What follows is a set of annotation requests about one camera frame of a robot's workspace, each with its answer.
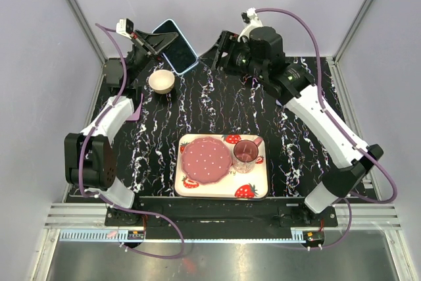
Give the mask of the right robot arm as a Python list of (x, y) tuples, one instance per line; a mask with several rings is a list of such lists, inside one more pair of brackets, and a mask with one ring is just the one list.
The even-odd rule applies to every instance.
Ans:
[(211, 69), (255, 78), (264, 91), (298, 116), (328, 151), (336, 169), (305, 197), (300, 221), (313, 226), (322, 211), (346, 197), (383, 156), (378, 145), (359, 138), (318, 94), (309, 72), (288, 61), (283, 39), (275, 29), (257, 27), (248, 35), (224, 30), (212, 46)]

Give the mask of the phone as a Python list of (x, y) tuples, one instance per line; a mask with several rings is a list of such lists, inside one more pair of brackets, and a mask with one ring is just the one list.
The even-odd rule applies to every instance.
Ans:
[(172, 20), (167, 19), (159, 24), (154, 30), (154, 34), (177, 33), (178, 37), (164, 50), (163, 56), (171, 66), (172, 70), (182, 76), (192, 70), (199, 62), (198, 55), (182, 33), (178, 25)]

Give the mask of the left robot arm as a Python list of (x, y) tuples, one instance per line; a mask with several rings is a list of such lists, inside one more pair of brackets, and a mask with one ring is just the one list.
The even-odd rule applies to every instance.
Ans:
[(65, 177), (79, 187), (83, 197), (101, 198), (113, 207), (121, 207), (119, 218), (136, 225), (142, 210), (134, 205), (134, 192), (117, 176), (112, 143), (121, 127), (140, 118), (142, 88), (135, 82), (139, 73), (178, 38), (178, 33), (148, 34), (128, 31), (132, 50), (103, 65), (103, 76), (110, 97), (93, 121), (79, 133), (64, 139)]

